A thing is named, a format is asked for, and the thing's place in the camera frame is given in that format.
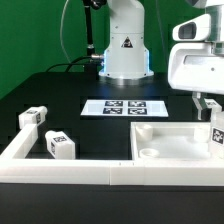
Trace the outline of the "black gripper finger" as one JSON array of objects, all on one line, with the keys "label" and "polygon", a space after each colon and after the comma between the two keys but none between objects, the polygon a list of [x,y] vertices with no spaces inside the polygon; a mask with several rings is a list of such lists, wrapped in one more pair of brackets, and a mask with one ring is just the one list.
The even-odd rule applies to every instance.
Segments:
[{"label": "black gripper finger", "polygon": [[205,102],[204,94],[201,92],[193,92],[192,99],[198,111],[198,119],[206,121],[208,115],[208,107]]}]

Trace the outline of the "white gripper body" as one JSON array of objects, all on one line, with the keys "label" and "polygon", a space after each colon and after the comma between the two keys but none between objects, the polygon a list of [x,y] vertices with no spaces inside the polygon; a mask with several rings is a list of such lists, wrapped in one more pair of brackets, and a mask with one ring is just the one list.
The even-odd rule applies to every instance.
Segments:
[{"label": "white gripper body", "polygon": [[224,95],[224,16],[203,14],[177,25],[172,36],[170,86]]}]

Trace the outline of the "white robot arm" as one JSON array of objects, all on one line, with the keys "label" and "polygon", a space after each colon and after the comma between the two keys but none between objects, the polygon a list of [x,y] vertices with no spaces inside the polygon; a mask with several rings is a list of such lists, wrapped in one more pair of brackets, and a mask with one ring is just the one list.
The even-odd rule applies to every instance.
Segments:
[{"label": "white robot arm", "polygon": [[[224,95],[224,0],[185,0],[205,13],[173,28],[177,42],[168,62],[168,83],[193,93],[198,109],[204,93]],[[100,79],[136,85],[151,78],[150,54],[144,45],[144,7],[138,0],[108,0],[110,43],[103,54]]]}]

